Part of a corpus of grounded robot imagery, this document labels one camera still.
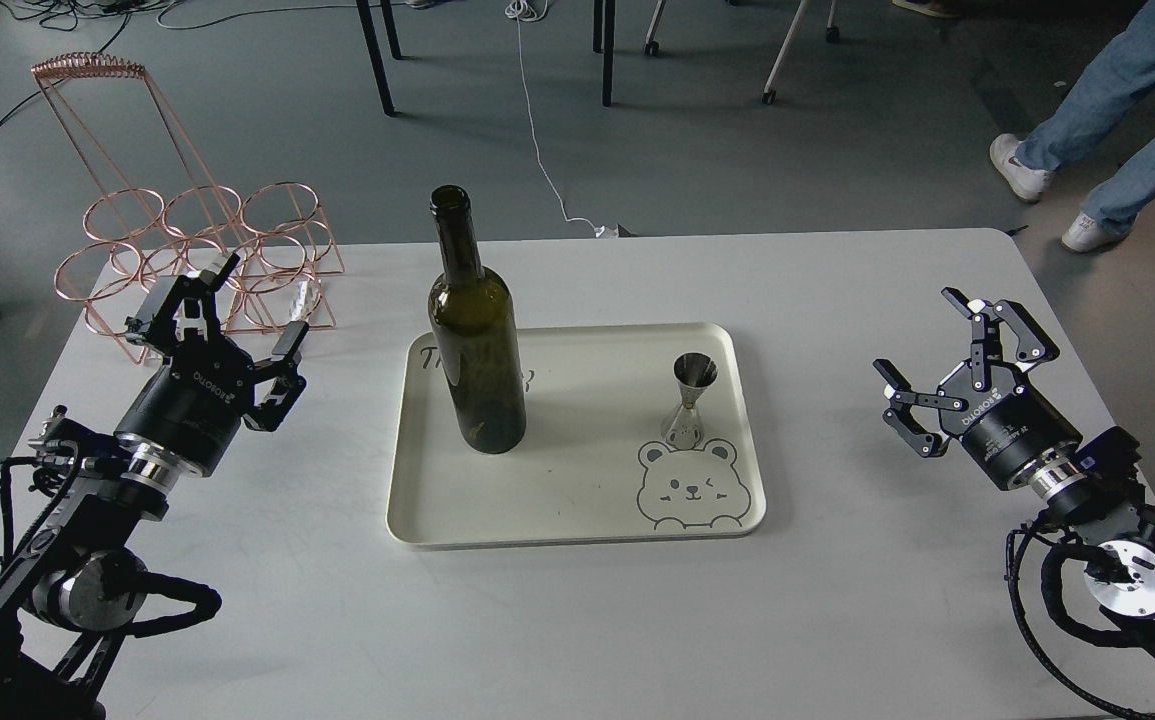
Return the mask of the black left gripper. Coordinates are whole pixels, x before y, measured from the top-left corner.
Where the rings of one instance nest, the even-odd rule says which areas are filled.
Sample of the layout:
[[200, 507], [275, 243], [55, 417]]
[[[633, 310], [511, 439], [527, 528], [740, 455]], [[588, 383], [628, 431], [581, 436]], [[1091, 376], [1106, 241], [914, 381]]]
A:
[[126, 447], [155, 445], [198, 477], [210, 477], [240, 423], [275, 432], [301, 392], [301, 342], [310, 322], [289, 322], [271, 357], [252, 359], [222, 333], [216, 294], [239, 263], [219, 254], [194, 273], [157, 279], [137, 314], [132, 346], [173, 351], [116, 425]]

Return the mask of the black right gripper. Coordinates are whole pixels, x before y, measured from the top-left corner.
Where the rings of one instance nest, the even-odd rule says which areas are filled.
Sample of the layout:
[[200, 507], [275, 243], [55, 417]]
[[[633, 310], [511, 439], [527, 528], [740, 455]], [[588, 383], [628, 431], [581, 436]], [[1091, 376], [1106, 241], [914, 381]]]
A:
[[[891, 359], [874, 359], [889, 400], [884, 421], [917, 455], [942, 457], [946, 438], [914, 416], [915, 407], [932, 407], [941, 411], [944, 432], [961, 443], [998, 489], [1024, 487], [1028, 480], [1019, 474], [1026, 465], [1046, 451], [1074, 451], [1083, 441], [1024, 377], [1034, 366], [1057, 359], [1060, 350], [1020, 302], [969, 300], [953, 287], [944, 287], [942, 297], [973, 324], [969, 359], [939, 384], [942, 395], [914, 391]], [[1012, 354], [999, 340], [1005, 327], [1018, 341]]]

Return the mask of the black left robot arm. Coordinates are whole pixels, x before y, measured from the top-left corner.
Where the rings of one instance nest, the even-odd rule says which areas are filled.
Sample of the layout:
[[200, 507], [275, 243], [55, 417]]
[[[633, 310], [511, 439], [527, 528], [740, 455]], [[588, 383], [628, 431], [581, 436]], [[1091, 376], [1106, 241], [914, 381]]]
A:
[[165, 515], [176, 478], [211, 475], [239, 425], [271, 432], [306, 388], [298, 350], [316, 291], [299, 284], [271, 357], [253, 359], [215, 306], [238, 263], [161, 279], [126, 320], [126, 341], [164, 361], [114, 433], [55, 407], [32, 455], [1, 461], [0, 719], [102, 719], [125, 639], [219, 611], [219, 593], [152, 573], [126, 542]]

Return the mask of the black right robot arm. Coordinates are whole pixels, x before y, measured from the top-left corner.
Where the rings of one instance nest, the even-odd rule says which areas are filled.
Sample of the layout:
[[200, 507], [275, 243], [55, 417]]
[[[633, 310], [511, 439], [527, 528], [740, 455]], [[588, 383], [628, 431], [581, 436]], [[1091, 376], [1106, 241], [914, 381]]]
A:
[[875, 359], [889, 406], [885, 423], [921, 457], [941, 457], [949, 439], [994, 487], [1028, 487], [1045, 509], [1009, 532], [1005, 580], [1019, 630], [1040, 665], [1070, 678], [1040, 646], [1019, 589], [1024, 552], [1042, 541], [1040, 596], [1061, 632], [1102, 648], [1143, 650], [1155, 661], [1155, 506], [1138, 478], [1138, 439], [1112, 426], [1085, 441], [1029, 381], [1058, 350], [1013, 300], [942, 296], [969, 320], [969, 356], [932, 393], [915, 391], [888, 359]]

